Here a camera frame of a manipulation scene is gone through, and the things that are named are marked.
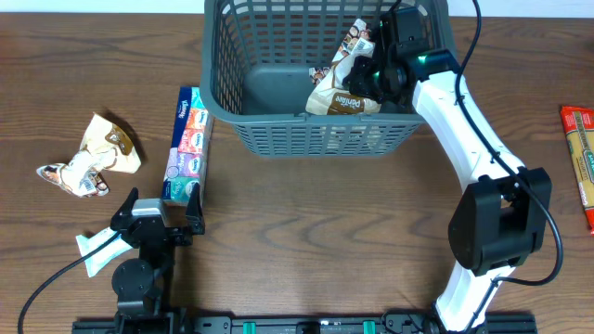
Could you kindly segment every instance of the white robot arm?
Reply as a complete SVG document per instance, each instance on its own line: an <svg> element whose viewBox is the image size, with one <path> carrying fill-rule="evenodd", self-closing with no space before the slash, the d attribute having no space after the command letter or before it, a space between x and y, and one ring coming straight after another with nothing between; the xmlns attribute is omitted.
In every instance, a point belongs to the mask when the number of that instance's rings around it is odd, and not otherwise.
<svg viewBox="0 0 594 334"><path fill-rule="evenodd" d="M456 73L446 71L430 75L429 78L429 80L417 82L413 107L437 135L445 153L456 169L462 191L469 184L477 182L478 178L483 175L488 175L493 179L508 176L508 173L493 161L490 153L460 111L454 93ZM500 152L500 158L515 172L518 172L518 167L523 167L522 162L511 154L489 126L481 111L474 104L463 77L460 88L464 95L463 103L474 122L491 145ZM436 312L445 329L463 331L470 323L473 313L479 307L484 295L488 292L491 280L497 276L509 276L513 270L514 267L504 265L489 270L483 276L476 276L472 270L464 268L456 261L447 287L435 304ZM497 292L497 288L491 293L487 304L495 292ZM484 322L485 310L486 306L472 324L473 327Z"/></svg>

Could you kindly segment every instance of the plastic basket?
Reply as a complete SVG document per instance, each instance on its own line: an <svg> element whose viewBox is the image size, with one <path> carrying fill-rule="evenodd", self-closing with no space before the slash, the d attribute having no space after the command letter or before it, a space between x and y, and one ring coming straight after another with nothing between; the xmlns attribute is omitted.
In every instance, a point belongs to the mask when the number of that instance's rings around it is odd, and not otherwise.
<svg viewBox="0 0 594 334"><path fill-rule="evenodd" d="M373 25L393 3L206 0L200 85L204 105L233 125L247 149L262 156L393 151L423 123L410 107L384 104L371 115L305 112L314 89L309 68L331 63L357 18ZM455 51L446 0L404 0L399 6L420 9L433 48Z"/></svg>

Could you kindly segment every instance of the wooden table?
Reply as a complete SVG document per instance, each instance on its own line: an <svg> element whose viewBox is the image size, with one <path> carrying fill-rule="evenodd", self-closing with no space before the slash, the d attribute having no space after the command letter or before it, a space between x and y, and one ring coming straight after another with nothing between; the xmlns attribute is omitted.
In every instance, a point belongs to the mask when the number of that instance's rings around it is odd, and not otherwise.
<svg viewBox="0 0 594 334"><path fill-rule="evenodd" d="M0 329L13 333L39 284L79 257L74 236L109 223L133 186L161 193L180 85L200 84L203 16L0 15ZM474 19L453 19L466 52ZM562 132L561 104L594 107L594 21L485 19L468 69L476 102L530 167L544 167L565 243L559 278L542 288L504 284L490 310L529 310L542 333L594 330L594 239ZM111 192L77 199L35 168L67 162L93 112L135 129L136 174L104 173ZM178 252L174 303L236 315L380 314L426 309L454 258L446 227L458 179L428 127L378 159L267 160L217 122L208 166L207 235ZM553 265L542 251L516 276ZM113 270L82 266L51 285L27 333L69 332L77 317L115 312Z"/></svg>

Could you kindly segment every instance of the white background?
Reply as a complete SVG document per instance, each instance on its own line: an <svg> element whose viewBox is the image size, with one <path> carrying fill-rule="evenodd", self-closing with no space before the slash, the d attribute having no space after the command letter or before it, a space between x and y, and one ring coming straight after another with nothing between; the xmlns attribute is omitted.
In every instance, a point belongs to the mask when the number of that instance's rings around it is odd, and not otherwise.
<svg viewBox="0 0 594 334"><path fill-rule="evenodd" d="M448 0L450 15L474 16L471 0ZM594 0L481 0L484 16L594 18ZM0 0L0 12L203 13L204 0Z"/></svg>

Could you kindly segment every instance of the red and yellow package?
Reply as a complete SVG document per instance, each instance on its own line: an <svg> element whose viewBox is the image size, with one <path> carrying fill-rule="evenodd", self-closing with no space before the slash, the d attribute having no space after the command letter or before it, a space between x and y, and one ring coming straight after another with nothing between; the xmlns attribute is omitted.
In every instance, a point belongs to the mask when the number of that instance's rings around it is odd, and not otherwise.
<svg viewBox="0 0 594 334"><path fill-rule="evenodd" d="M567 145L574 165L579 196L594 236L594 110L579 107L563 107L561 110Z"/></svg>

